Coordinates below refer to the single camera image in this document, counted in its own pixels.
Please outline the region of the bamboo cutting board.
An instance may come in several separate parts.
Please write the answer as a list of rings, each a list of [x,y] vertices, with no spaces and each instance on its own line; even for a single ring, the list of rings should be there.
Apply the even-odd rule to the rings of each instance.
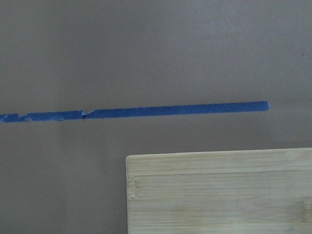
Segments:
[[[309,234],[310,148],[132,155],[130,234]]]

